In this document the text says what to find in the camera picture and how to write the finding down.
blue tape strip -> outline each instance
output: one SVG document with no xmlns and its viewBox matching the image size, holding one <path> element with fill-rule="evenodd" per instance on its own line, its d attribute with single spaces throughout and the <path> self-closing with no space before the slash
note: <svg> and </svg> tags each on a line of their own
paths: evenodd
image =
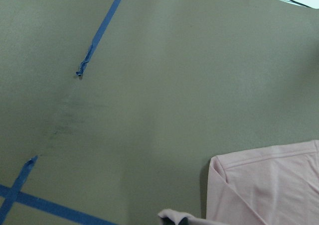
<svg viewBox="0 0 319 225">
<path fill-rule="evenodd" d="M 93 40 L 92 40 L 92 44 L 89 47 L 88 53 L 86 54 L 84 60 L 81 62 L 80 64 L 80 69 L 79 71 L 76 72 L 76 74 L 80 77 L 83 75 L 84 70 L 87 66 L 87 64 L 90 62 L 91 57 L 95 51 L 95 49 L 97 48 L 106 28 L 108 27 L 116 9 L 118 8 L 119 4 L 120 4 L 121 0 L 114 0 L 114 2 L 112 3 L 108 13 L 106 14 L 104 20 L 102 21 L 98 31 L 96 32 Z"/>
<path fill-rule="evenodd" d="M 13 206 L 13 203 L 16 201 L 18 193 L 21 190 L 23 184 L 26 182 L 26 179 L 32 168 L 34 167 L 37 158 L 38 157 L 35 156 L 24 164 L 13 186 L 11 187 L 11 189 L 8 190 L 5 196 L 5 201 L 0 208 L 0 225 L 3 224 L 8 212 Z"/>
<path fill-rule="evenodd" d="M 0 196 L 6 197 L 9 192 L 10 188 L 0 185 Z M 18 193 L 16 202 L 83 225 L 116 225 L 23 192 Z"/>
</svg>

painter's tape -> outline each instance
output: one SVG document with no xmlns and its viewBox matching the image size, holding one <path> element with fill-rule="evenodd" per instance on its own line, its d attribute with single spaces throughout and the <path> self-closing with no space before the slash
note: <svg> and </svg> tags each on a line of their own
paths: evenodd
<svg viewBox="0 0 319 225">
<path fill-rule="evenodd" d="M 37 158 L 38 157 L 35 156 L 24 164 L 13 186 L 11 187 L 11 189 L 8 188 L 8 192 L 4 196 L 5 200 L 0 208 L 0 225 L 3 224 L 7 214 L 13 206 L 13 203 L 16 201 L 19 191 L 21 190 L 23 184 L 26 182 L 26 179 L 28 178 L 29 173 L 34 167 Z"/>
<path fill-rule="evenodd" d="M 94 38 L 92 39 L 92 44 L 89 47 L 89 50 L 84 58 L 84 60 L 81 62 L 80 64 L 80 68 L 79 71 L 76 72 L 76 74 L 80 77 L 83 75 L 84 70 L 87 66 L 87 64 L 90 62 L 91 57 L 95 51 L 95 49 L 97 48 L 106 28 L 108 27 L 116 9 L 118 8 L 119 4 L 120 4 L 121 0 L 114 0 L 114 2 L 112 3 L 108 13 L 106 14 L 104 20 L 102 21 L 99 29 L 97 30 Z"/>
<path fill-rule="evenodd" d="M 10 192 L 10 188 L 0 185 L 0 196 L 6 197 Z M 116 225 L 109 221 L 105 221 L 94 216 L 69 209 L 65 206 L 58 205 L 47 200 L 34 197 L 23 192 L 19 192 L 15 200 L 18 203 L 27 205 L 29 207 L 53 214 L 55 216 L 68 219 L 70 221 L 83 225 Z"/>
</svg>

pink cloth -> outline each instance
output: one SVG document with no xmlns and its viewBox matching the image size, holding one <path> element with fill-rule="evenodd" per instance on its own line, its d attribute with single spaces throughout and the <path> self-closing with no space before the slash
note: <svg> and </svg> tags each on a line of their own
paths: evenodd
<svg viewBox="0 0 319 225">
<path fill-rule="evenodd" d="M 230 225 L 319 224 L 319 141 L 211 159 L 207 216 Z"/>
</svg>

green surface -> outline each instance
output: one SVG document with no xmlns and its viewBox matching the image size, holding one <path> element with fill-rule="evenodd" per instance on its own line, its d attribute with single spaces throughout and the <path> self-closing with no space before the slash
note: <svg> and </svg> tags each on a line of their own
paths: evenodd
<svg viewBox="0 0 319 225">
<path fill-rule="evenodd" d="M 0 184 L 38 154 L 24 192 L 149 225 L 165 208 L 205 216 L 212 156 L 318 138 L 317 10 L 122 0 L 79 80 L 112 1 L 0 0 Z"/>
</svg>

blue tape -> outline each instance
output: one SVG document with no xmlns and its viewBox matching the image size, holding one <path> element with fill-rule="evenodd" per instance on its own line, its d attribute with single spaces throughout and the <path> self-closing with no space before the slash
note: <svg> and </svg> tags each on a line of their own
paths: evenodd
<svg viewBox="0 0 319 225">
<path fill-rule="evenodd" d="M 13 186 L 11 187 L 11 189 L 8 189 L 5 200 L 0 208 L 0 225 L 3 224 L 8 212 L 13 206 L 13 203 L 16 201 L 18 193 L 21 190 L 23 184 L 26 182 L 26 179 L 28 178 L 29 173 L 34 167 L 37 158 L 38 157 L 35 156 L 24 164 Z"/>
<path fill-rule="evenodd" d="M 0 196 L 6 197 L 9 192 L 10 188 L 0 185 Z M 18 193 L 16 202 L 83 225 L 116 225 L 23 192 Z"/>
<path fill-rule="evenodd" d="M 112 3 L 108 13 L 106 14 L 104 20 L 102 21 L 99 29 L 97 30 L 93 40 L 92 40 L 92 44 L 89 47 L 89 50 L 84 58 L 84 60 L 81 62 L 80 64 L 80 69 L 79 71 L 76 72 L 76 74 L 80 77 L 83 75 L 84 70 L 87 66 L 87 64 L 90 62 L 91 57 L 95 51 L 95 49 L 97 48 L 106 28 L 108 27 L 116 9 L 118 8 L 119 4 L 120 4 L 121 0 L 114 0 L 114 2 Z"/>
</svg>

